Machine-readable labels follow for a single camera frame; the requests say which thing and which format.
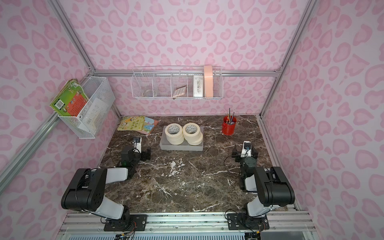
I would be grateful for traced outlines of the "beige masking tape roll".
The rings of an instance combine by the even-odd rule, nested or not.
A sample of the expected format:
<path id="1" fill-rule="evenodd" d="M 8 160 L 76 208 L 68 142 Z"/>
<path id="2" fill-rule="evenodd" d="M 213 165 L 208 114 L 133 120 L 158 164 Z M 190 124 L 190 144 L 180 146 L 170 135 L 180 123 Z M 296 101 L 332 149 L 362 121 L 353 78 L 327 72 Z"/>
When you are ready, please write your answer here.
<path id="1" fill-rule="evenodd" d="M 167 139 L 168 140 L 168 142 L 171 144 L 171 145 L 175 145 L 175 146 L 177 146 L 177 145 L 180 145 L 180 144 L 182 144 L 183 142 L 184 142 L 184 137 L 181 137 L 181 138 L 179 138 L 179 139 Z"/>
<path id="2" fill-rule="evenodd" d="M 196 137 L 200 133 L 200 126 L 195 123 L 187 123 L 183 126 L 183 134 L 185 137 Z"/>
<path id="3" fill-rule="evenodd" d="M 165 128 L 165 133 L 167 136 L 179 137 L 183 135 L 183 127 L 176 123 L 169 124 Z"/>
<path id="4" fill-rule="evenodd" d="M 201 132 L 194 134 L 184 132 L 184 138 L 190 145 L 199 145 L 203 141 L 203 134 Z"/>
<path id="5" fill-rule="evenodd" d="M 181 137 L 184 137 L 184 135 L 183 134 L 181 134 L 181 135 L 166 135 L 167 139 L 179 139 Z"/>
<path id="6" fill-rule="evenodd" d="M 200 137 L 195 138 L 195 139 L 189 139 L 189 140 L 187 140 L 187 142 L 191 146 L 198 146 L 203 142 L 203 136 L 200 136 Z"/>

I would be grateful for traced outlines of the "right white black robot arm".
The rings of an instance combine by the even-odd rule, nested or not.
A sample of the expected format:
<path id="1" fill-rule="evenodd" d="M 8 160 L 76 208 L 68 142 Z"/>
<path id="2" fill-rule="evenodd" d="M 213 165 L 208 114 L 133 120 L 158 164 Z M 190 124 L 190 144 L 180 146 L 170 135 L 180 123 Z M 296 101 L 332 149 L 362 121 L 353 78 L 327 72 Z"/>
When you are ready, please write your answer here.
<path id="1" fill-rule="evenodd" d="M 261 218 L 272 210 L 292 205 L 295 192 L 282 168 L 258 166 L 258 152 L 246 142 L 242 150 L 233 149 L 231 157 L 240 164 L 240 189 L 256 197 L 245 205 L 245 214 Z"/>

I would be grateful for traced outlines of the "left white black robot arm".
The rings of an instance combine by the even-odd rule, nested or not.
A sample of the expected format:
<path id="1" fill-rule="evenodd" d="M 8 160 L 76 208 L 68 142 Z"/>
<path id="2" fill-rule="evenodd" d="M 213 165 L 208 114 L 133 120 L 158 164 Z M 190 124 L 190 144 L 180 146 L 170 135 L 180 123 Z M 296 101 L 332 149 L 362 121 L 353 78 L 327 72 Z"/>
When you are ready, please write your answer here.
<path id="1" fill-rule="evenodd" d="M 130 180 L 139 162 L 151 159 L 151 148 L 141 151 L 133 146 L 122 150 L 119 168 L 80 168 L 69 183 L 62 199 L 63 209 L 87 212 L 106 219 L 104 231 L 124 231 L 137 226 L 129 207 L 105 196 L 106 185 Z"/>

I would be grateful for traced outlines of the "grey storage tray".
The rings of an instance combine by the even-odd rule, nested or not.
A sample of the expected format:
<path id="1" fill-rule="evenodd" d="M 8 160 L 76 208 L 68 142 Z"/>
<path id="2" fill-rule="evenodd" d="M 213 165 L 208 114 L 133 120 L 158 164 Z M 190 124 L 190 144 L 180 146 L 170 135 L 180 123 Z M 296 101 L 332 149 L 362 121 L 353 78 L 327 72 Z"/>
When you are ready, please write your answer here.
<path id="1" fill-rule="evenodd" d="M 160 148 L 163 151 L 195 151 L 201 152 L 204 148 L 204 142 L 201 142 L 197 146 L 189 145 L 186 140 L 183 141 L 180 145 L 172 145 L 166 138 L 166 126 L 163 127 L 163 134 L 160 141 Z"/>

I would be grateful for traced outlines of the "clear tape roll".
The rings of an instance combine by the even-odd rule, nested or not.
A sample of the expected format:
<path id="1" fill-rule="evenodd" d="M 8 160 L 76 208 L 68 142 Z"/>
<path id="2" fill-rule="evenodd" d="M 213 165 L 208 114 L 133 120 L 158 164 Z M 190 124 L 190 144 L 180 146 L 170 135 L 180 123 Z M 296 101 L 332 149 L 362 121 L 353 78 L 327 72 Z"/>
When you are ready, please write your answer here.
<path id="1" fill-rule="evenodd" d="M 152 98 L 154 96 L 154 91 L 152 87 L 147 87 L 143 90 L 143 97 Z"/>

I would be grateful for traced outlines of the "white patterned box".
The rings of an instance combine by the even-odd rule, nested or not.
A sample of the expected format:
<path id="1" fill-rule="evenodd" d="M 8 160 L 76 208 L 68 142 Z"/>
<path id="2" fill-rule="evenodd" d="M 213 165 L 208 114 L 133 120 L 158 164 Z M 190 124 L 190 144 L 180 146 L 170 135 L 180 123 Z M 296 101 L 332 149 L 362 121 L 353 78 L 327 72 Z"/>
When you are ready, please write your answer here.
<path id="1" fill-rule="evenodd" d="M 204 97 L 204 76 L 203 75 L 193 76 L 193 97 L 194 98 Z"/>

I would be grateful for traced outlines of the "red pen cup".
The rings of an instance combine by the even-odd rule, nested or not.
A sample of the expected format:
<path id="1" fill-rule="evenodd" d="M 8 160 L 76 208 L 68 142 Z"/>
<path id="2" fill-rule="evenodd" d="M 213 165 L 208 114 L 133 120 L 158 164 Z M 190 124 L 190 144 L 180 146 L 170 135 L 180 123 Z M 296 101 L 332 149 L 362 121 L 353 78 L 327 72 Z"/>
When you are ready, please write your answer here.
<path id="1" fill-rule="evenodd" d="M 227 136 L 233 135 L 235 132 L 236 123 L 236 117 L 229 118 L 228 116 L 225 116 L 222 123 L 222 134 Z"/>

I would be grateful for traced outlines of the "colourful children's book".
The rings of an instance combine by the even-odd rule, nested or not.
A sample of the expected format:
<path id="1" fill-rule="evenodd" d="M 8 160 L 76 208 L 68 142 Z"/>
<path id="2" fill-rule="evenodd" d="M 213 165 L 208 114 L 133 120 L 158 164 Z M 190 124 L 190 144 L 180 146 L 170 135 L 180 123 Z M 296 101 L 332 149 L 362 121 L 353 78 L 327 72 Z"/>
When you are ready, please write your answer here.
<path id="1" fill-rule="evenodd" d="M 123 117 L 117 130 L 118 131 L 135 131 L 144 135 L 149 135 L 159 121 L 145 117 Z"/>

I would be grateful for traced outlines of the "white paper sheet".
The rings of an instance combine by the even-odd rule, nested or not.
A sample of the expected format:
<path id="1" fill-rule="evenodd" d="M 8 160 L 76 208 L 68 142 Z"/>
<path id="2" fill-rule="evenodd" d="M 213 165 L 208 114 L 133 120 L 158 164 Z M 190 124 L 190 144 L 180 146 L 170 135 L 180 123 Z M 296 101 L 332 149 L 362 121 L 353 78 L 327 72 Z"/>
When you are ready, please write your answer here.
<path id="1" fill-rule="evenodd" d="M 88 111 L 81 116 L 81 123 L 79 129 L 95 135 L 102 124 L 102 119 L 108 110 L 108 104 L 95 98 Z"/>

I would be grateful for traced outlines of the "small pink calculator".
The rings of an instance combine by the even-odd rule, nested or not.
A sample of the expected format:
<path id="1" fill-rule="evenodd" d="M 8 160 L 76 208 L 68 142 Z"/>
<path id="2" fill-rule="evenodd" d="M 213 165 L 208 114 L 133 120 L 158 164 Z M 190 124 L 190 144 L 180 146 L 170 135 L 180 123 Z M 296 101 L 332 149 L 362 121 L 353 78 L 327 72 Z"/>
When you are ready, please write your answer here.
<path id="1" fill-rule="evenodd" d="M 173 90 L 173 93 L 172 93 L 172 98 L 179 98 L 179 97 L 182 97 L 184 96 L 185 94 L 188 93 L 188 88 L 186 85 L 184 86 L 181 86 L 181 87 L 178 87 L 178 88 L 175 88 Z"/>

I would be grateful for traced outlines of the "pink rectangular case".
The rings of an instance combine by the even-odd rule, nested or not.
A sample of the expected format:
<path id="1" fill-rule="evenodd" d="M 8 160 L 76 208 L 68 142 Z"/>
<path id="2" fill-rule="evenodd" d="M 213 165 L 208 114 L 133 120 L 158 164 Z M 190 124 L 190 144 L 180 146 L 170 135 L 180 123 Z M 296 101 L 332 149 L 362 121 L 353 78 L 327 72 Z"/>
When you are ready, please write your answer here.
<path id="1" fill-rule="evenodd" d="M 214 97 L 213 66 L 204 66 L 204 91 L 206 98 Z"/>

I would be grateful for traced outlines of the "green red book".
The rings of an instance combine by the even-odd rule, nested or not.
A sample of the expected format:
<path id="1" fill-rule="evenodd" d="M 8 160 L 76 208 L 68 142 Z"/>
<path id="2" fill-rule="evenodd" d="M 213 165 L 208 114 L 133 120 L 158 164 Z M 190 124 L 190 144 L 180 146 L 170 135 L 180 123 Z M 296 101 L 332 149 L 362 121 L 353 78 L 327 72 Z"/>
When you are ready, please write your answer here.
<path id="1" fill-rule="evenodd" d="M 64 85 L 50 106 L 59 116 L 77 117 L 88 100 L 78 80 L 72 79 Z"/>

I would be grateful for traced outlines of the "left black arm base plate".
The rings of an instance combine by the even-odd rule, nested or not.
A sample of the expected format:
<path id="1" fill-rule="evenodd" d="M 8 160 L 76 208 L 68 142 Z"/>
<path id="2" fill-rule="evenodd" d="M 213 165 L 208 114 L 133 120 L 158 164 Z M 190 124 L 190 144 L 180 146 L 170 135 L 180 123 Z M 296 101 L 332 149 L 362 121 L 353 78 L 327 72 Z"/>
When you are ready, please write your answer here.
<path id="1" fill-rule="evenodd" d="M 106 220 L 104 232 L 145 231 L 148 215 L 130 215 L 128 220 Z"/>

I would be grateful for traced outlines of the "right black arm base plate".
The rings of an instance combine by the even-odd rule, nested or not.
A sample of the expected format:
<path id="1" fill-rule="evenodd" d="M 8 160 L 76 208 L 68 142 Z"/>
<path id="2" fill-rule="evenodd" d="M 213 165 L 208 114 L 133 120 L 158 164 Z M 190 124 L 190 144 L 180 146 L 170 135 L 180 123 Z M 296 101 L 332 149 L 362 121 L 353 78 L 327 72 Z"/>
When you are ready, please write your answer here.
<path id="1" fill-rule="evenodd" d="M 227 220 L 229 230 L 252 230 L 261 232 L 270 229 L 267 216 L 256 218 L 241 213 L 225 213 L 225 219 Z"/>

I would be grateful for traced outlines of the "white mesh wall basket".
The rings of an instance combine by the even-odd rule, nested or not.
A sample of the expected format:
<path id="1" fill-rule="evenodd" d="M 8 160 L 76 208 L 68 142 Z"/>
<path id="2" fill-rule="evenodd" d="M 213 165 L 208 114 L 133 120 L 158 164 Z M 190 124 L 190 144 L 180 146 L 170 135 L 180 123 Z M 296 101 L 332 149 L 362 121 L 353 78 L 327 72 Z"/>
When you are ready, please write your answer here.
<path id="1" fill-rule="evenodd" d="M 90 77 L 82 85 L 88 101 L 76 117 L 59 118 L 80 138 L 94 139 L 99 133 L 115 96 L 105 77 Z"/>

